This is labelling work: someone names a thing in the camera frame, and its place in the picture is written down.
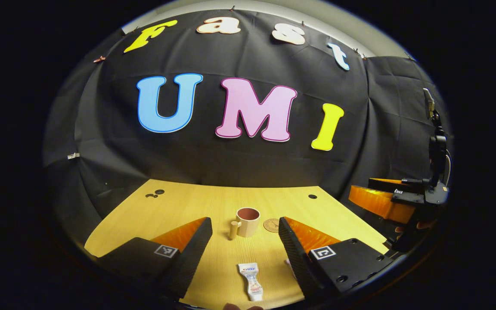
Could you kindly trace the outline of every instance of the letter m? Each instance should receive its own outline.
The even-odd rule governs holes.
[[[253,138],[264,121],[269,118],[261,137],[269,141],[285,142],[290,139],[288,118],[292,100],[297,92],[290,87],[275,86],[260,103],[254,87],[247,79],[226,78],[221,85],[227,90],[223,123],[215,129],[222,138],[237,138],[242,135],[238,127],[239,115],[242,117],[248,136]]]

